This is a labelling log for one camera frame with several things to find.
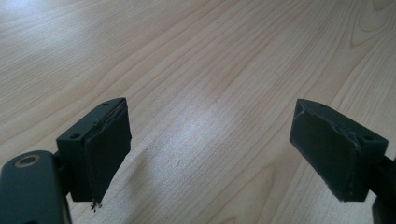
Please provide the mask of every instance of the wooden table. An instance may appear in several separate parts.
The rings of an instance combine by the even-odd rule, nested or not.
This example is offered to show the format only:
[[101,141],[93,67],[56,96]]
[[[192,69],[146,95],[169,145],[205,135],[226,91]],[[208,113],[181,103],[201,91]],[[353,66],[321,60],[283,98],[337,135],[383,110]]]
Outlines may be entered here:
[[295,101],[329,105],[396,156],[396,2],[0,3],[0,163],[128,100],[133,150],[74,223],[372,223],[289,143]]

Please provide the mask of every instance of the screw hole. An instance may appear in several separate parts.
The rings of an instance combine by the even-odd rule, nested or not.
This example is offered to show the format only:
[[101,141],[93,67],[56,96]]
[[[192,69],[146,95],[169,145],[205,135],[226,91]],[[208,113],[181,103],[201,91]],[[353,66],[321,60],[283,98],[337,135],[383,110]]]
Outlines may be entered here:
[[23,158],[17,160],[17,162],[15,163],[15,166],[18,168],[31,166],[31,165],[35,164],[36,162],[38,162],[38,159],[40,159],[40,156],[38,156],[38,155],[29,155],[29,156],[26,156],[26,157],[23,157]]
[[70,139],[76,139],[79,137],[79,133],[73,133],[72,135],[70,135]]
[[368,141],[374,140],[374,138],[372,136],[369,136],[369,135],[365,135],[363,138],[368,140]]

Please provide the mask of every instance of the black plastic part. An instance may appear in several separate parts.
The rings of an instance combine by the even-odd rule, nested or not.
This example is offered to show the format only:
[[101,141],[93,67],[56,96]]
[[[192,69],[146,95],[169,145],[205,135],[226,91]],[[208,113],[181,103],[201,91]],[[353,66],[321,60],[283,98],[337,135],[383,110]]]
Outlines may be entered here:
[[384,203],[379,197],[373,204],[373,220],[374,224],[395,224],[396,210],[394,206]]
[[396,213],[396,162],[384,156],[383,160],[371,169],[367,183],[381,202]]
[[57,139],[61,160],[70,168],[75,202],[99,204],[131,150],[125,98],[104,102]]
[[337,111],[297,100],[290,142],[344,202],[363,202],[370,169],[384,157],[388,140]]
[[71,223],[50,152],[28,152],[5,164],[0,179],[0,223]]
[[70,169],[68,168],[67,164],[62,161],[59,151],[53,154],[53,159],[58,169],[58,177],[61,184],[62,195],[66,197],[66,195],[70,192],[70,185],[73,176],[71,176]]

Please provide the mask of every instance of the black mechanical part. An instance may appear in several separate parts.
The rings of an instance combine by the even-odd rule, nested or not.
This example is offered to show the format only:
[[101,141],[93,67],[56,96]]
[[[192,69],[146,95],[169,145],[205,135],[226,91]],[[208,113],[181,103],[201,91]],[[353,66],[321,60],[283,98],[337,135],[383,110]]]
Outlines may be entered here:
[[57,139],[59,151],[32,151],[7,162],[0,177],[0,223],[71,223],[65,196],[102,201],[131,150],[125,98],[104,102]]
[[363,202],[370,189],[378,196],[375,223],[396,223],[396,162],[384,156],[387,139],[326,105],[299,99],[290,142],[340,201]]
[[131,139],[124,98],[100,104],[58,137],[61,160],[70,167],[73,201],[93,206],[102,201]]
[[50,152],[28,152],[4,165],[0,179],[0,223],[71,223]]

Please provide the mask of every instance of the light wooden surface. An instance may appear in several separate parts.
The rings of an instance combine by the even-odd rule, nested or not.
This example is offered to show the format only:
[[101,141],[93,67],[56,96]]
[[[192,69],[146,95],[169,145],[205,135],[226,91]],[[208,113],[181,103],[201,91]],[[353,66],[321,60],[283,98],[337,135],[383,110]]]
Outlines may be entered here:
[[289,143],[297,98],[396,156],[392,0],[4,0],[0,52],[1,164],[128,100],[133,150],[74,223],[372,223]]

